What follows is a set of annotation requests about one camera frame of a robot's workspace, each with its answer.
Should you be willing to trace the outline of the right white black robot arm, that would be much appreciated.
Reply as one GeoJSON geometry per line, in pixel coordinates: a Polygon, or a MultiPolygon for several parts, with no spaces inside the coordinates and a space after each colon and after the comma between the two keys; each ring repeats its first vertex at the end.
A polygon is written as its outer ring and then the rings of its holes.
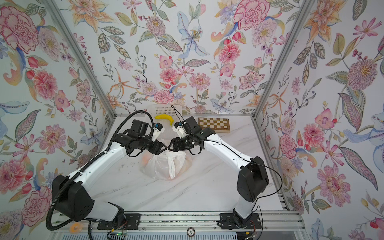
{"type": "Polygon", "coordinates": [[[190,117],[176,122],[173,131],[177,137],[171,140],[168,149],[172,152],[190,151],[194,147],[219,157],[238,173],[237,191],[240,195],[233,210],[234,219],[240,224],[248,221],[253,214],[257,198],[269,185],[267,167],[260,157],[251,158],[226,143],[210,128],[202,128],[190,117]]]}

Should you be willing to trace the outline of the white translucent plastic bag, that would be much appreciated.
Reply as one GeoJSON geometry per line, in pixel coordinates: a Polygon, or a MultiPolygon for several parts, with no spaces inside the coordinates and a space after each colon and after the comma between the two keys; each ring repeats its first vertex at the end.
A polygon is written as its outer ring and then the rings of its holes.
{"type": "Polygon", "coordinates": [[[185,152],[165,151],[160,155],[144,154],[140,170],[155,180],[172,181],[192,166],[192,156],[185,152]]]}

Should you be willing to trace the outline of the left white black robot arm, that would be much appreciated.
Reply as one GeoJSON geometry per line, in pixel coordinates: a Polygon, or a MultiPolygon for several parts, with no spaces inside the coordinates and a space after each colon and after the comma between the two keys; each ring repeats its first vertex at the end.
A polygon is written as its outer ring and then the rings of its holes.
{"type": "Polygon", "coordinates": [[[47,213],[47,224],[52,222],[54,211],[69,217],[69,221],[104,221],[110,226],[124,224],[124,209],[111,202],[92,199],[89,191],[98,179],[119,160],[133,152],[148,151],[159,155],[166,150],[157,138],[165,130],[162,124],[149,125],[133,120],[129,129],[114,133],[107,148],[69,176],[57,176],[53,181],[53,199],[47,213]]]}

